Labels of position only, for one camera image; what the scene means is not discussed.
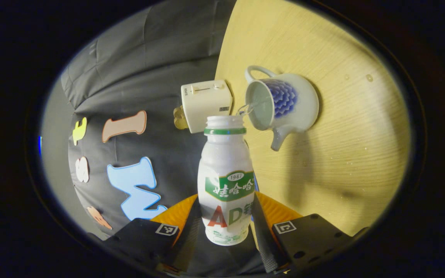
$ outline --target plastic bottle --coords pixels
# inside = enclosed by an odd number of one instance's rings
[[[248,235],[255,190],[243,118],[207,117],[204,134],[197,183],[205,233],[215,244],[235,245]]]

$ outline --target bottle label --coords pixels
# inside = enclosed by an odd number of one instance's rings
[[[214,178],[205,178],[205,191],[218,200],[224,202],[243,198],[255,190],[254,172],[241,170]]]

